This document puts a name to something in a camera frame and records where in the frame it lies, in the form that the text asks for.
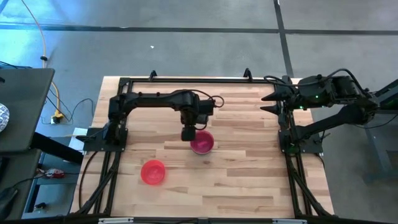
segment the desk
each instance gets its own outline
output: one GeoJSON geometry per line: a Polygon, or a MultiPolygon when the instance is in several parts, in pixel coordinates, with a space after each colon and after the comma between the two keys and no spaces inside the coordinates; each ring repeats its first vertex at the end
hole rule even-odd
{"type": "MultiPolygon", "coordinates": [[[[109,98],[116,95],[120,77],[104,77],[93,120],[101,128],[108,121],[109,98]]],[[[130,217],[293,217],[284,155],[277,143],[277,116],[259,109],[273,102],[261,98],[272,85],[230,83],[134,83],[133,91],[170,93],[199,89],[225,99],[210,117],[207,131],[215,139],[213,151],[199,156],[189,142],[181,142],[180,114],[170,108],[137,108],[127,119],[127,147],[122,153],[112,216],[130,217]],[[151,159],[166,168],[162,185],[142,182],[140,169],[151,159]]],[[[296,124],[312,123],[310,111],[296,111],[296,124]]],[[[83,170],[90,155],[85,156],[83,170]]],[[[97,153],[86,173],[82,201],[100,179],[104,153],[97,153]]],[[[333,213],[325,172],[319,158],[304,154],[307,184],[324,208],[333,213]]],[[[71,212],[78,210],[78,187],[71,212]]],[[[105,189],[101,211],[107,199],[105,189]]],[[[303,209],[302,194],[298,191],[303,209]]]]}
{"type": "MultiPolygon", "coordinates": [[[[0,84],[0,103],[10,111],[9,122],[0,133],[0,156],[9,158],[0,180],[0,191],[34,177],[42,151],[77,164],[83,159],[79,152],[35,133],[54,72],[52,68],[0,70],[0,77],[5,79],[0,84]]],[[[28,195],[35,194],[34,191],[29,194],[29,190],[36,182],[29,180],[17,186],[19,193],[7,220],[21,218],[27,199],[28,206],[32,206],[32,197],[28,195]]]]}

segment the black desk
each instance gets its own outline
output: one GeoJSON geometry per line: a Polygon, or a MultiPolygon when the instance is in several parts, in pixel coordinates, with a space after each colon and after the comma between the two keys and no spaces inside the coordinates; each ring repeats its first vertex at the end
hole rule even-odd
{"type": "MultiPolygon", "coordinates": [[[[387,123],[396,114],[376,114],[365,127],[373,127],[387,123]]],[[[390,123],[372,129],[366,129],[369,143],[374,151],[374,157],[379,162],[379,169],[372,174],[365,174],[365,183],[376,180],[398,178],[397,165],[391,161],[391,156],[398,154],[398,118],[390,123]]]]}
{"type": "MultiPolygon", "coordinates": [[[[0,103],[10,111],[9,122],[0,133],[0,156],[9,162],[0,180],[0,191],[35,175],[42,152],[81,164],[83,155],[35,132],[49,91],[54,69],[0,70],[0,103]]],[[[19,192],[7,220],[20,219],[33,180],[17,186],[19,192]]]]}
{"type": "MultiPolygon", "coordinates": [[[[38,149],[28,150],[9,156],[9,162],[0,181],[0,191],[10,187],[20,180],[32,178],[35,175],[37,162],[42,151],[38,149]]],[[[33,180],[18,184],[18,194],[12,205],[12,210],[7,220],[20,219],[24,211],[33,180]]]]}
{"type": "Polygon", "coordinates": [[[30,147],[54,69],[0,70],[0,103],[7,106],[10,119],[0,133],[0,152],[25,151],[30,147]]]}

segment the wood grain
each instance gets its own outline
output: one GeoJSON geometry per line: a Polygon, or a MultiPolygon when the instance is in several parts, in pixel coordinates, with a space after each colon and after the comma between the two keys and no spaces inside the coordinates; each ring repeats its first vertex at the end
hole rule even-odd
{"type": "MultiPolygon", "coordinates": [[[[109,98],[116,94],[119,78],[104,77],[93,127],[103,127],[107,122],[109,98]]],[[[181,142],[179,113],[169,108],[134,110],[127,119],[129,136],[119,167],[112,215],[293,217],[286,163],[277,143],[277,117],[259,109],[273,104],[261,101],[263,96],[273,92],[273,87],[135,83],[133,91],[170,93],[182,88],[199,89],[225,98],[224,107],[215,109],[206,129],[215,139],[213,151],[200,156],[191,151],[189,142],[181,142]],[[142,165],[151,159],[161,160],[167,169],[164,182],[158,186],[146,185],[140,178],[142,165]]],[[[297,124],[312,122],[309,111],[295,111],[295,119],[297,124]]],[[[82,170],[89,156],[85,156],[82,170]]],[[[103,157],[104,153],[99,152],[88,168],[83,183],[84,202],[98,185],[103,157]]],[[[303,155],[303,163],[310,190],[325,209],[333,213],[319,158],[303,155]]],[[[303,210],[300,190],[298,194],[303,210]]],[[[75,210],[78,210],[77,190],[71,211],[75,210]]]]}

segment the yellow cable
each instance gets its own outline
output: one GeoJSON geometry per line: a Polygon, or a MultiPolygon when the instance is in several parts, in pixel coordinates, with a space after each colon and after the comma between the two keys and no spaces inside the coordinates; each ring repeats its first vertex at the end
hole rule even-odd
{"type": "MultiPolygon", "coordinates": [[[[37,19],[36,19],[35,16],[33,15],[32,11],[29,9],[29,7],[27,6],[27,4],[25,3],[25,1],[24,1],[24,0],[21,0],[21,1],[22,1],[22,3],[25,5],[26,9],[29,11],[30,15],[32,16],[33,20],[35,21],[35,23],[36,23],[36,25],[37,25],[37,28],[38,28],[39,31],[40,31],[40,34],[42,35],[42,40],[43,40],[43,56],[44,56],[44,57],[47,57],[47,51],[46,51],[46,48],[47,48],[47,47],[46,47],[46,45],[45,45],[45,39],[44,39],[43,30],[42,30],[40,24],[37,22],[37,19]]],[[[43,67],[43,68],[46,68],[45,60],[42,60],[42,67],[43,67]]],[[[58,88],[57,88],[57,86],[55,85],[54,82],[51,82],[51,85],[54,87],[54,89],[55,89],[55,94],[56,94],[56,96],[57,96],[57,109],[55,110],[54,116],[55,116],[55,117],[58,117],[58,118],[62,118],[62,117],[63,117],[63,114],[61,114],[61,112],[59,111],[59,109],[60,109],[60,97],[59,97],[59,94],[58,94],[58,88]]]]}

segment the metal mounting plate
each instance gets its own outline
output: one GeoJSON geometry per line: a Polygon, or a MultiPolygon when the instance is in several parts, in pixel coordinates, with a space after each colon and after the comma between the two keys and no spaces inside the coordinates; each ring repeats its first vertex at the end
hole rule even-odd
{"type": "Polygon", "coordinates": [[[85,142],[85,146],[83,148],[84,151],[99,151],[99,152],[123,152],[126,148],[127,141],[127,128],[124,131],[121,131],[120,136],[120,144],[105,144],[101,131],[103,128],[89,128],[87,130],[87,136],[92,136],[96,134],[94,139],[89,139],[85,142]]]}
{"type": "Polygon", "coordinates": [[[323,153],[322,142],[319,134],[312,135],[309,139],[300,141],[298,146],[291,145],[290,130],[283,130],[278,132],[279,146],[282,152],[287,153],[323,153]]]}

